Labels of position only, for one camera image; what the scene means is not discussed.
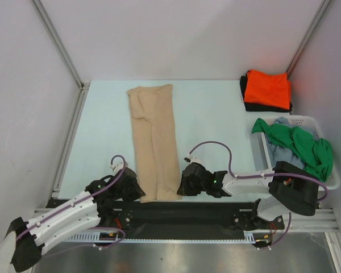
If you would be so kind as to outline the beige t shirt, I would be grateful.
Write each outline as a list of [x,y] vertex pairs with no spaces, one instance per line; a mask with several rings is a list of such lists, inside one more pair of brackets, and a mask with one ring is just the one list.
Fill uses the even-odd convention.
[[172,91],[171,84],[127,91],[141,202],[182,199]]

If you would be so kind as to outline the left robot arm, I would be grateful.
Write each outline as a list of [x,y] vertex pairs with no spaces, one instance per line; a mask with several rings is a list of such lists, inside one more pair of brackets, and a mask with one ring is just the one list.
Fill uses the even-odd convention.
[[112,208],[114,201],[130,203],[144,195],[136,173],[126,167],[115,175],[92,181],[76,197],[46,214],[28,221],[18,217],[8,229],[16,232],[11,264],[16,272],[23,272],[51,248],[79,232],[94,227],[120,228],[122,223]]

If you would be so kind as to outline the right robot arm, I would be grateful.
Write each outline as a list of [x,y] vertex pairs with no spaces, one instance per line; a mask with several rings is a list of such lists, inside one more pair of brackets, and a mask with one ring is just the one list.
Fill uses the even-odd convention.
[[250,212],[232,216],[237,229],[267,229],[286,213],[314,216],[319,185],[313,175],[298,167],[277,162],[273,168],[248,175],[231,175],[228,171],[210,172],[203,165],[191,162],[182,171],[177,193],[196,196],[205,192],[215,198],[254,193],[257,199]]

